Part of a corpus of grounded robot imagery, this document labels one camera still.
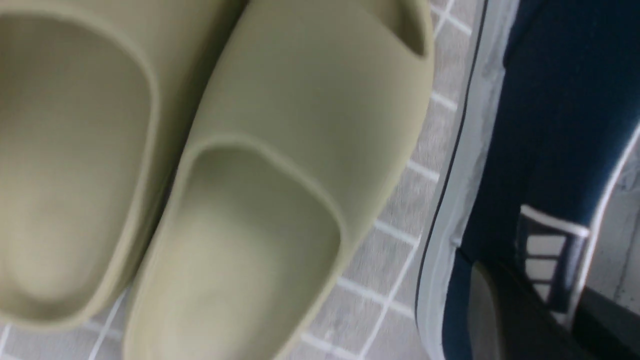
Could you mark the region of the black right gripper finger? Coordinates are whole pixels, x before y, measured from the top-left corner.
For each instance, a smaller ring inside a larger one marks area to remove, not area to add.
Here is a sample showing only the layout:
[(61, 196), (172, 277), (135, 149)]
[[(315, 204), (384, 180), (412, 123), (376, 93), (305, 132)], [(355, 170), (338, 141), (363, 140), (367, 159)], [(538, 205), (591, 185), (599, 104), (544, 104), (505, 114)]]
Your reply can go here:
[(474, 360), (592, 360), (533, 288), (498, 262), (474, 262), (468, 335)]

